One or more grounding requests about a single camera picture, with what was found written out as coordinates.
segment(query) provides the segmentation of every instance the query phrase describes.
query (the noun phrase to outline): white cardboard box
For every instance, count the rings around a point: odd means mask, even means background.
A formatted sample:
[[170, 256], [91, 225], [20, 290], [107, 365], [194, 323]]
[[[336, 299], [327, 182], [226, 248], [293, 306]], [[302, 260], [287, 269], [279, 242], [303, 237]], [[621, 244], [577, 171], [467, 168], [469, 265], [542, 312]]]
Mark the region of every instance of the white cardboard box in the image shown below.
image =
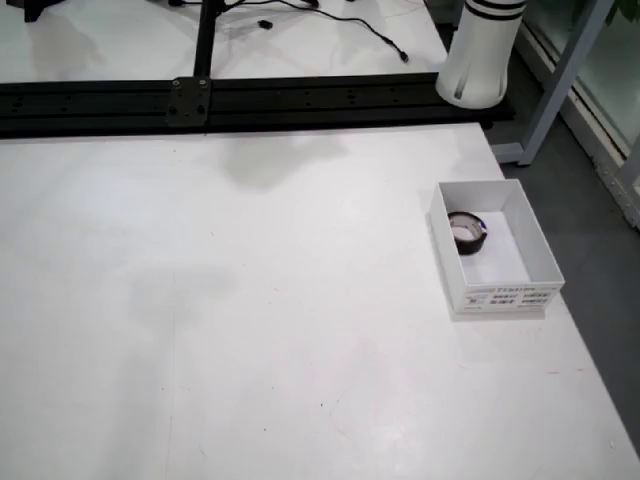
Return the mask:
[[[448, 212], [464, 211], [487, 226], [482, 249], [460, 256]], [[540, 311], [564, 285], [549, 244], [517, 180], [438, 183], [429, 222], [453, 310]]]

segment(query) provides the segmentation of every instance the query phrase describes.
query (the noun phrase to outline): gray floor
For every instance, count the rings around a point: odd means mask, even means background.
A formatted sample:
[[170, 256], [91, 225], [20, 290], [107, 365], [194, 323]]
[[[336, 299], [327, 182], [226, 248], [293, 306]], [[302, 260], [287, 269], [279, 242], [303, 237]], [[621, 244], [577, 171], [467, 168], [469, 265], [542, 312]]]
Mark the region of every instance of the gray floor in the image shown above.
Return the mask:
[[[541, 90], [517, 55], [510, 90], [522, 120]], [[566, 278], [564, 299], [640, 452], [640, 234], [560, 119], [532, 166], [503, 172], [522, 182]]]

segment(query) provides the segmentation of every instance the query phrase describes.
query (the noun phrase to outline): black vertical post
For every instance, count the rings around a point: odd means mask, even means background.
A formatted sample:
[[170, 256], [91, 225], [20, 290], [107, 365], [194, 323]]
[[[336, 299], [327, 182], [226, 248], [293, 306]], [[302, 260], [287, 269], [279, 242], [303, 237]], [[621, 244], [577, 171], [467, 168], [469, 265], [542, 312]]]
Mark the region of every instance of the black vertical post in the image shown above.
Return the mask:
[[194, 77], [211, 76], [211, 56], [213, 40], [216, 33], [216, 17], [222, 12], [224, 0], [202, 0], [200, 9], [200, 27], [196, 44], [196, 62], [193, 68]]
[[24, 21], [35, 22], [45, 8], [62, 1], [64, 0], [7, 0], [7, 5], [22, 8]]

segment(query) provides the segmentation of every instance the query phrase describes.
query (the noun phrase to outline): white table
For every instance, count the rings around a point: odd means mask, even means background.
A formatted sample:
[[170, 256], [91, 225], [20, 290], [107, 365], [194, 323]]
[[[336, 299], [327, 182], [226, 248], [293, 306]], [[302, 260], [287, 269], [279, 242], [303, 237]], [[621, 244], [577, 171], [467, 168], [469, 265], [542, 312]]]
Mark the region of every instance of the white table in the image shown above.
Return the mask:
[[[0, 82], [157, 80], [193, 73], [199, 7], [150, 0], [66, 0], [35, 23], [0, 4]], [[287, 6], [237, 8], [218, 20], [214, 78], [370, 75], [438, 71], [446, 51], [423, 0], [322, 0], [361, 17], [411, 57], [363, 26]], [[270, 20], [269, 31], [257, 26]]]
[[[52, 9], [94, 45], [76, 61], [38, 41], [0, 80], [188, 74], [193, 18], [126, 3], [121, 36], [115, 1], [83, 30], [96, 2]], [[6, 8], [16, 55], [24, 27]], [[151, 8], [162, 22], [139, 22]], [[278, 17], [262, 32], [255, 17], [217, 41], [243, 60], [214, 73], [428, 70], [444, 49], [414, 15], [384, 32], [414, 38], [409, 66], [369, 37], [307, 54], [287, 32], [338, 26]], [[40, 68], [40, 48], [62, 63]], [[496, 178], [473, 125], [3, 142], [2, 478], [638, 478], [561, 298], [544, 320], [449, 313], [425, 223], [435, 182]]]

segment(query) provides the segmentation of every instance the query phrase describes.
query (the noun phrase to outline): black cable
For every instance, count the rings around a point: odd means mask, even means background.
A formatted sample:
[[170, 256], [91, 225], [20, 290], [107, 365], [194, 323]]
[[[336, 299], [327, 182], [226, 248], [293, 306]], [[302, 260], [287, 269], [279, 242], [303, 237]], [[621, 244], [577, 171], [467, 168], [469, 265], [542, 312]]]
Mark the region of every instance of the black cable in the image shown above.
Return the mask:
[[369, 29], [369, 31], [371, 33], [373, 33], [376, 37], [378, 37], [380, 40], [382, 40], [384, 43], [386, 43], [387, 45], [389, 45], [391, 48], [393, 48], [396, 52], [398, 52], [398, 55], [400, 56], [400, 59], [404, 62], [404, 63], [408, 63], [409, 62], [409, 55], [407, 55], [406, 52], [404, 52], [403, 50], [400, 49], [400, 47], [398, 47], [393, 40], [391, 40], [389, 37], [385, 37], [384, 35], [382, 35], [380, 32], [378, 32], [375, 28], [373, 28], [369, 22], [367, 22], [366, 20], [363, 20], [362, 18], [358, 18], [358, 17], [336, 17], [335, 15], [332, 15], [330, 13], [327, 13], [323, 10], [320, 10], [319, 8], [313, 8], [313, 7], [301, 7], [299, 5], [294, 5], [293, 3], [289, 3], [286, 0], [262, 0], [259, 2], [255, 2], [255, 1], [251, 1], [248, 2], [246, 0], [238, 0], [236, 3], [229, 5], [226, 8], [226, 12], [228, 12], [229, 10], [231, 10], [232, 8], [235, 7], [239, 7], [240, 5], [267, 5], [269, 3], [282, 3], [284, 5], [287, 5], [291, 8], [295, 8], [296, 10], [301, 10], [304, 12], [315, 12], [315, 13], [319, 13], [320, 15], [324, 15], [325, 17], [329, 17], [333, 20], [337, 20], [339, 22], [358, 22], [361, 23], [362, 25], [364, 25], [366, 28]]

